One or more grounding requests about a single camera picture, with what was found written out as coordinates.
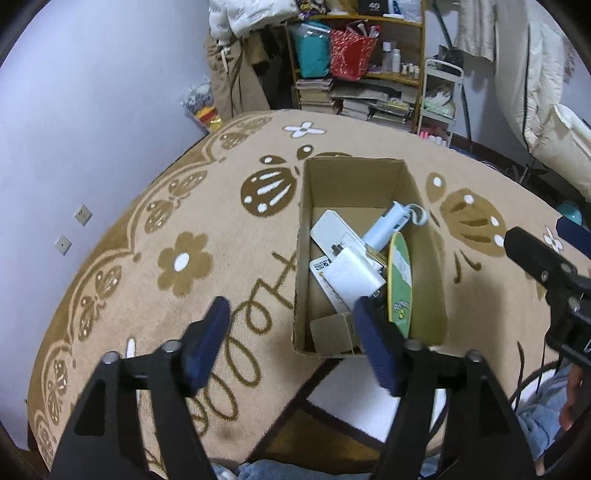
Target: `metal rack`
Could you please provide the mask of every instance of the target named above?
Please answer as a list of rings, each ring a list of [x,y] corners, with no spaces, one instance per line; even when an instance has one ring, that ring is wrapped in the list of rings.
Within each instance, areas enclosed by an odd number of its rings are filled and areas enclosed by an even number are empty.
[[[442,70],[441,68],[445,67],[447,70],[452,70],[457,72],[457,74],[449,73],[449,71]],[[418,127],[417,127],[417,134],[421,132],[421,126],[423,124],[423,118],[430,118],[432,120],[437,120],[438,122],[444,123],[447,125],[446,134],[446,145],[449,145],[452,142],[453,136],[453,128],[456,125],[456,115],[457,115],[457,108],[454,111],[454,117],[448,117],[446,115],[442,115],[440,113],[432,112],[431,110],[425,107],[425,94],[427,91],[427,81],[428,78],[436,77],[441,80],[445,80],[447,82],[453,82],[453,90],[452,90],[452,99],[459,98],[459,91],[462,88],[462,83],[464,82],[464,71],[446,61],[436,60],[436,59],[427,59],[425,61],[425,66],[423,68],[423,92],[421,95],[421,108],[418,117]]]

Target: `wall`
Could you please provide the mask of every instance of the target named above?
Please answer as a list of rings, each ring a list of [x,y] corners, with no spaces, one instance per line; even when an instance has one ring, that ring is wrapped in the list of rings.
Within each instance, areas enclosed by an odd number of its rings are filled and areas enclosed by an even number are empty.
[[[21,447],[35,355],[79,265],[203,136],[178,100],[207,73],[206,32],[206,0],[51,0],[0,68],[0,420]]]
[[[452,41],[455,40],[458,27],[457,7],[453,3],[452,0],[438,1]],[[433,56],[437,53],[439,45],[446,45],[445,37],[433,11],[427,12],[426,23],[426,54]],[[532,157],[517,140],[499,109],[494,85],[494,64],[487,59],[466,54],[464,70],[466,76],[464,86],[472,126],[472,139],[522,166],[531,163]],[[587,122],[591,121],[590,89],[591,76],[578,54],[575,54],[573,74],[569,82],[564,84],[561,103]],[[457,108],[455,132],[467,137],[464,112],[460,102],[457,103]],[[553,171],[543,175],[543,179],[562,192],[565,197],[578,195],[574,187]]]
[[[454,41],[457,35],[457,10],[451,6],[451,3],[449,0],[438,1],[447,30]],[[427,11],[426,23],[426,54],[427,57],[432,57],[437,54],[439,45],[447,44],[435,12]],[[493,78],[495,72],[493,62],[466,54],[464,70],[466,76],[464,88],[472,126],[472,140],[519,164],[529,163],[530,155],[519,143],[499,109]],[[457,122],[454,131],[467,137],[461,101],[457,100],[456,105]]]

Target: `white bottle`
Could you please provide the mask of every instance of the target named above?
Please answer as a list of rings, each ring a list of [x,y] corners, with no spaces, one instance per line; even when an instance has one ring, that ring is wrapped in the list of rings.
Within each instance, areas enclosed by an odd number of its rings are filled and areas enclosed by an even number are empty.
[[[395,48],[392,52],[392,71],[394,73],[400,73],[400,50]]]
[[[382,73],[392,72],[392,42],[382,42]]]

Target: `ladybug pattern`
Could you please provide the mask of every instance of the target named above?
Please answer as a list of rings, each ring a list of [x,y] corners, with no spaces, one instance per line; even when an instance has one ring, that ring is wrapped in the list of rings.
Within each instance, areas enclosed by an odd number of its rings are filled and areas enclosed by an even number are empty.
[[[305,160],[312,155],[312,145],[302,145],[295,152],[298,161]],[[323,152],[318,157],[350,157],[340,152]],[[240,189],[242,206],[248,213],[258,218],[267,218],[284,210],[296,194],[297,177],[300,169],[293,167],[292,174],[289,167],[277,167],[287,163],[278,155],[264,155],[259,159],[263,165],[272,167],[259,170],[248,177]]]
[[[431,172],[427,176],[425,190],[431,203],[438,202],[446,193],[447,183],[439,173]],[[490,257],[505,255],[504,241],[507,227],[505,220],[496,207],[486,198],[470,189],[451,192],[439,207],[441,220],[447,225],[450,234],[472,250]],[[433,212],[430,217],[438,228],[440,220]],[[463,250],[454,252],[456,276],[454,283],[462,281],[462,262],[474,271],[481,271],[482,264],[471,260]]]

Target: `blue cloth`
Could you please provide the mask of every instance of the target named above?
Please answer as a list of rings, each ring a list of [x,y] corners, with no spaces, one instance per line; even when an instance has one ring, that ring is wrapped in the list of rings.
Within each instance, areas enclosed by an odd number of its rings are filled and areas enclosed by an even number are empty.
[[[566,402],[566,384],[570,366],[563,368],[542,383],[537,394],[532,395],[517,408],[517,420],[530,446],[532,457],[537,459],[552,444],[560,431],[558,417]],[[428,478],[437,472],[439,455],[427,458],[421,468],[421,476]],[[233,480],[234,475],[219,465],[214,465],[219,480]],[[367,480],[369,473],[356,475],[329,475],[300,468],[295,465],[258,460],[244,463],[237,472],[238,480]]]

